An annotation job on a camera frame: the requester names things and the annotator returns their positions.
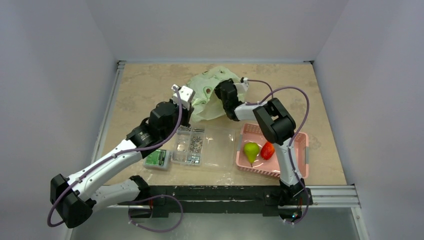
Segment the light green plastic bag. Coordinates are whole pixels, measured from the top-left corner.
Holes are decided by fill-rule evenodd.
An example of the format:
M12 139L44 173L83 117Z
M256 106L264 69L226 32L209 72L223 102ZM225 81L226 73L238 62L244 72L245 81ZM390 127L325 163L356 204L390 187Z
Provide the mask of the light green plastic bag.
M195 91L191 102L194 108L190 117L191 123L210 121L226 114L222 101L218 99L214 89L219 83L229 79L236 84L241 82L241 78L228 68L216 66L189 80L186 86Z

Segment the yellow fake fruit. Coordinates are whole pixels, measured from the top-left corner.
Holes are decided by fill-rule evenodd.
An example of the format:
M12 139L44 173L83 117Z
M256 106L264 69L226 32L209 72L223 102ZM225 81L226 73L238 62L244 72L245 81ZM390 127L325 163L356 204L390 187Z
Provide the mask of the yellow fake fruit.
M243 152L251 166L253 166L253 163L255 162L256 157L260 153L260 151L260 146L255 142L247 142L244 145Z

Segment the orange fake fruit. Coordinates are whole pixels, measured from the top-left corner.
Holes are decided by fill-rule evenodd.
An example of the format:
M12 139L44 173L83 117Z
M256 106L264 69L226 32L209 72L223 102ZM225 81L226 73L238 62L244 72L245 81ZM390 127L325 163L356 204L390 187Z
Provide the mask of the orange fake fruit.
M275 148L273 144L267 141L261 148L260 156L263 160L270 160L272 156L275 154Z

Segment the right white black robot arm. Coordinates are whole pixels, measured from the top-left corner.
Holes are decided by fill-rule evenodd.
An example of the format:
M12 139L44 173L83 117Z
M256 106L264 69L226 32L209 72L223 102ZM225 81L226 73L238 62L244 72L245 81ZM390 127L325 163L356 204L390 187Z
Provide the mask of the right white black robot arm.
M214 93L221 100L223 109L230 120L237 122L256 121L262 135L274 146L280 170L279 183L282 188L280 191L282 200L292 204L300 198L301 194L306 194L308 197L308 189L303 177L301 177L294 152L295 137L305 124L309 114L310 102L308 96L297 87L285 86L271 91L262 102L242 102L238 98L238 93L242 90L246 91L248 87L249 81L246 78L243 78L241 83L235 83L232 79L229 79L219 83L215 87ZM299 127L280 100L273 97L265 101L272 94L285 89L298 90L305 97L307 108Z

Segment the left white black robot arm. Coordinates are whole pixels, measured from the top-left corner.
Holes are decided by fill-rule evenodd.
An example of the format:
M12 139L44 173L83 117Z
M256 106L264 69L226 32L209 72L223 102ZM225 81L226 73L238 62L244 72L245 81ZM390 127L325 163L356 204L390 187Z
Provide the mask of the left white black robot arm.
M50 181L51 209L47 225L72 229L95 212L121 204L149 204L155 199L140 176L122 183L105 183L125 168L147 158L167 143L180 126L188 127L193 107L185 96L162 101L113 150L86 168L67 177L58 174Z

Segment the green white small box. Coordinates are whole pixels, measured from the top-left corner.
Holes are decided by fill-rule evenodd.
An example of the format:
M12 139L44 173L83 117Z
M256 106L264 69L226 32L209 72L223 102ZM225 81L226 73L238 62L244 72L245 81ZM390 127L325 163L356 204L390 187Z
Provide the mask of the green white small box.
M171 151L157 149L148 155L143 162L146 169L167 171L170 167Z

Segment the pink plastic basket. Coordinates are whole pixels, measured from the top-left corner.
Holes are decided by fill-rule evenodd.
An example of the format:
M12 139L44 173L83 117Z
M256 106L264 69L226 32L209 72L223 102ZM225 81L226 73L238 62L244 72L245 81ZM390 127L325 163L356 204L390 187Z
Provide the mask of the pink plastic basket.
M263 136L259 125L246 123L240 131L240 140L235 157L235 164L238 169L257 174L279 177L280 168L275 154L268 160L264 160L260 155L257 155L255 162L250 164L248 158L244 154L244 146L246 143L250 142L256 143L262 147L265 144L266 139ZM299 171L301 176L306 179L309 176L309 136L304 132L299 132L293 144Z

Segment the clear plastic screw organizer box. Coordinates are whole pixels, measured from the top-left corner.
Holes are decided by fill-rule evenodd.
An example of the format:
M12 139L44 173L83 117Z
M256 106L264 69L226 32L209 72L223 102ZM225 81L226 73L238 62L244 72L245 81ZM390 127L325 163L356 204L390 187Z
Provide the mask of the clear plastic screw organizer box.
M219 172L233 168L234 129L213 125L181 126L174 136L172 163Z

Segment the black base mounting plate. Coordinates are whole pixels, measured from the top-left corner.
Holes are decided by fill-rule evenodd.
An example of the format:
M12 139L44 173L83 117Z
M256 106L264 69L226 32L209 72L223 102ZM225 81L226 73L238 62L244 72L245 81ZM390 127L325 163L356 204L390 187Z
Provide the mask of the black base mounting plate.
M183 186L152 185L135 201L119 206L131 209L145 206L154 218L170 213L185 214L259 214L263 217L291 219L302 214L301 208L313 205L312 193L301 191L291 199L277 185Z

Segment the aluminium left frame rail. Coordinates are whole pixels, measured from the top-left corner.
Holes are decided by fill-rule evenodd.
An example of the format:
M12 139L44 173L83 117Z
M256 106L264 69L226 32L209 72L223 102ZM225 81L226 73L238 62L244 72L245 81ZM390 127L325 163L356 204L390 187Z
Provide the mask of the aluminium left frame rail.
M99 126L99 130L97 132L96 141L94 144L93 152L90 158L89 166L96 162L99 158L102 157L102 153L105 146L106 137L108 134L108 129L110 126L111 117L113 114L114 106L116 103L118 91L120 88L120 84L122 81L123 73L125 66L127 64L126 60L119 60L117 62L117 68L115 71L114 79L112 82L111 90L109 93L109 97L106 102L105 112L102 118L102 121Z

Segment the aluminium frame rail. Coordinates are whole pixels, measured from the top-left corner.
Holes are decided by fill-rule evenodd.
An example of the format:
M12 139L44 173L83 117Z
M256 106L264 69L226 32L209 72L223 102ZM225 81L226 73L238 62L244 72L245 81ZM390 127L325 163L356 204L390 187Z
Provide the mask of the aluminium frame rail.
M122 81L123 73L125 66L127 64L126 60L119 60L117 62L117 68L115 71L114 79L112 82L111 90L109 93L109 97L106 102L105 112L102 118L102 121L99 126L99 130L97 132L96 141L94 144L93 152L90 158L89 166L96 162L99 158L102 157L102 153L105 146L106 137L108 134L108 129L110 126L111 117L113 114L114 106L116 103L118 91L120 88L120 84Z
M116 207L123 202L134 202L144 191L150 190L150 187L140 190L133 183L101 186L90 197L91 200L96 202L93 205L93 211ZM354 186L311 186L307 187L307 191L312 194L313 204L305 207L353 208L359 206L359 199Z
M280 60L266 60L266 59L145 59L145 60L117 60L116 64L126 65L126 64L306 64L313 65L315 60L290 60L290 59L280 59Z

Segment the aluminium back frame rail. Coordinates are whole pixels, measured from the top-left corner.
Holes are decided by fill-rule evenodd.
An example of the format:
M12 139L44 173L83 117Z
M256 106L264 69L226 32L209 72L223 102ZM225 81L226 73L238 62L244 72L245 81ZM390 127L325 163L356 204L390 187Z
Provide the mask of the aluminium back frame rail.
M116 64L126 65L126 64L306 64L313 65L315 60L290 60L290 59L280 59L280 60L266 60L266 59L145 59L145 60L117 60Z

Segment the aluminium front frame rail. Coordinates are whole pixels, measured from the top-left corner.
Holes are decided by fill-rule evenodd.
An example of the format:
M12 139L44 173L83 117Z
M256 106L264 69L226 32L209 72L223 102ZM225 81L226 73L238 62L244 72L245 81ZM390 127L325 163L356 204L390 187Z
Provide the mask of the aluminium front frame rail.
M150 190L150 187L140 190L133 183L101 186L90 197L91 200L96 202L93 205L93 211L116 207L123 202L134 202L144 191ZM312 194L313 204L305 207L353 208L359 206L359 199L354 186L311 186L307 187L307 191Z

